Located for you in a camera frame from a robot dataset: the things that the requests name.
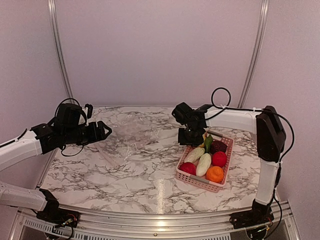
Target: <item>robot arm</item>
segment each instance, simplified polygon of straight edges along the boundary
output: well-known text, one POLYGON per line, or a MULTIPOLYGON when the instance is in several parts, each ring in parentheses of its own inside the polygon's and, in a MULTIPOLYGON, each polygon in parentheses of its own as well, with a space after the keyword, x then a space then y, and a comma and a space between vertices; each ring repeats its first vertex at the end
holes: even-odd
POLYGON ((178 123, 186 125, 186 128, 179 129, 178 142, 181 145, 198 146, 203 143, 204 128, 208 127, 250 132, 257 145, 261 164, 258 190, 252 203, 252 210, 234 213, 231 216, 231 223, 235 228, 262 223, 267 218, 273 218, 270 205, 273 201, 275 186, 280 178, 279 160, 284 150, 285 130, 280 119, 274 114, 277 112, 272 106, 267 106, 263 110, 255 109, 255 111, 230 109, 220 111, 221 109, 208 104, 195 110, 184 102, 177 105, 172 115, 178 123))
MULTIPOLYGON (((105 140, 112 130, 102 121, 88 122, 93 106, 85 108, 61 103, 49 123, 25 131, 22 136, 0 145, 0 172, 25 159, 46 154, 68 144, 85 146, 105 140)), ((55 197, 45 189, 26 189, 0 181, 0 204, 38 211, 37 217, 46 221, 63 219, 67 212, 59 208, 55 197)))

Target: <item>plastic basket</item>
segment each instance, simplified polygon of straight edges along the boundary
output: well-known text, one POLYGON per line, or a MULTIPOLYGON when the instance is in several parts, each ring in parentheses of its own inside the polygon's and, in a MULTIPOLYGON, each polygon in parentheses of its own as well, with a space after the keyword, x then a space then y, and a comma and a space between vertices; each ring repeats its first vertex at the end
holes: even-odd
POLYGON ((186 156, 188 155, 188 153, 190 151, 192 151, 194 149, 194 147, 192 146, 187 146, 186 149, 183 152, 182 157, 180 158, 177 166, 176 166, 176 179, 183 181, 185 183, 194 185, 198 188, 202 188, 205 190, 208 190, 210 192, 213 193, 217 193, 219 192, 219 190, 221 190, 226 182, 227 182, 227 177, 228 177, 228 172, 229 172, 229 165, 230 165, 230 159, 232 156, 232 148, 234 145, 234 140, 232 138, 226 137, 222 134, 216 133, 216 132, 212 132, 212 131, 208 131, 208 134, 212 135, 213 140, 219 140, 223 143, 225 143, 227 145, 227 149, 226 149, 226 164, 225 166, 222 168, 223 172, 224 172, 224 176, 223 176, 223 180, 219 183, 213 182, 213 181, 209 181, 206 179, 206 176, 203 177, 199 177, 199 176, 195 176, 192 175, 190 173, 184 172, 179 170, 179 167, 182 163, 184 163, 186 156))

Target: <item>red apple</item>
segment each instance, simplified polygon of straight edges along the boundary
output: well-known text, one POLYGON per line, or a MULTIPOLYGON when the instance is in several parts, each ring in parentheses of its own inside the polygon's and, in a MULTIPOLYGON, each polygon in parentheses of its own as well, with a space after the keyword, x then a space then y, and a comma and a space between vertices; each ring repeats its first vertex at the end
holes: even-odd
POLYGON ((196 175, 196 165, 194 165, 192 162, 182 163, 179 169, 188 174, 196 175))
POLYGON ((227 163, 227 155, 223 151, 217 151, 212 155, 212 165, 223 168, 227 163))

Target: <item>clear plastic bag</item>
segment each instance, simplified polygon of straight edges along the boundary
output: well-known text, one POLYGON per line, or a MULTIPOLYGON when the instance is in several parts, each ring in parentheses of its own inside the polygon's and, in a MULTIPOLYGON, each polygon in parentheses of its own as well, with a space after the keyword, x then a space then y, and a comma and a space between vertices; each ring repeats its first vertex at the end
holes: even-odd
POLYGON ((124 164, 130 156, 158 139, 159 130, 138 113, 128 114, 110 127, 112 134, 106 140, 94 143, 108 168, 124 164))

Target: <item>plastic vegetable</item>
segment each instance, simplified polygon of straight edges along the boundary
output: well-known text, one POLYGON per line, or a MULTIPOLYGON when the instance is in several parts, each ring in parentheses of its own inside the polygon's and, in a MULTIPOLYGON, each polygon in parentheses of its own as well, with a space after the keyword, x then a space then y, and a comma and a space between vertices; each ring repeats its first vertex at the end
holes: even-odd
POLYGON ((194 165, 192 162, 182 163, 179 169, 188 174, 196 175, 196 165, 194 165))
POLYGON ((193 149, 184 159, 185 163, 194 163, 198 158, 200 158, 205 153, 205 149, 202 147, 196 147, 193 149))
POLYGON ((214 139, 212 138, 212 136, 209 134, 209 136, 207 136, 204 140, 204 148, 205 148, 205 152, 206 153, 210 153, 210 147, 212 142, 214 141, 214 139))
POLYGON ((203 134, 202 137, 203 137, 203 143, 198 146, 199 148, 204 148, 205 147, 205 140, 206 140, 206 137, 207 137, 207 133, 203 134))
POLYGON ((210 153, 215 154, 216 152, 226 152, 227 151, 227 145, 224 144, 222 141, 213 141, 211 143, 210 153))
POLYGON ((212 155, 212 165, 223 168, 227 163, 227 155, 223 151, 217 151, 212 155))
POLYGON ((202 177, 206 174, 207 170, 211 165, 211 155, 209 153, 205 153, 200 157, 199 163, 196 166, 195 174, 198 177, 202 177))
POLYGON ((205 178, 211 182, 220 183, 224 179, 224 170, 219 166, 213 166, 206 172, 205 178))

